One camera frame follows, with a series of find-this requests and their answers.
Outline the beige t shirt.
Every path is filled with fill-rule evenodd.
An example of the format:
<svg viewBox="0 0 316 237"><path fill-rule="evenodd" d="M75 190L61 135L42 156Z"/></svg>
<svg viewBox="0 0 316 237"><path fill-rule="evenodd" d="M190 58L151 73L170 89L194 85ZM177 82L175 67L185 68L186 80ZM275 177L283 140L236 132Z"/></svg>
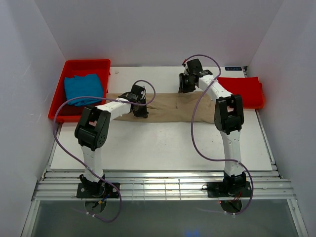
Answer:
<svg viewBox="0 0 316 237"><path fill-rule="evenodd" d="M202 95L201 91L190 93L157 93L147 106L148 117L137 118L133 113L116 118L132 122L190 122L193 110ZM206 94L198 104L194 122L214 123L215 102Z"/></svg>

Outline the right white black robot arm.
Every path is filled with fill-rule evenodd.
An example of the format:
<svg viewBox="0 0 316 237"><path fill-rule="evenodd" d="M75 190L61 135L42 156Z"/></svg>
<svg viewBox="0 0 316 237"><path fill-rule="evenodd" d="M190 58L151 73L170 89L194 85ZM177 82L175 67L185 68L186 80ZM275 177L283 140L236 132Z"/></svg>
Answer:
<svg viewBox="0 0 316 237"><path fill-rule="evenodd" d="M179 93L203 91L215 102L214 124L224 147L224 179L209 190L229 196L238 195L246 187L246 174L241 165L240 132L244 124L242 97L226 90L210 70L204 70L199 59L185 60L179 75Z"/></svg>

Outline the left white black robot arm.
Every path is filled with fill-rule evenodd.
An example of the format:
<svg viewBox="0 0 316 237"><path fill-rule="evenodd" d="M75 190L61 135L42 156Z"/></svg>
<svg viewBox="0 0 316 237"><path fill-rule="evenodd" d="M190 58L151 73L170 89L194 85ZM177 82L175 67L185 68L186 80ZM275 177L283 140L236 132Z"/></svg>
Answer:
<svg viewBox="0 0 316 237"><path fill-rule="evenodd" d="M80 181L93 197L100 197L105 186L100 178L104 178L101 168L101 147L105 144L110 122L125 114L133 113L137 118L147 118L146 89L134 84L130 92L126 92L107 104L86 106L75 129L75 137L83 153L87 165Z"/></svg>

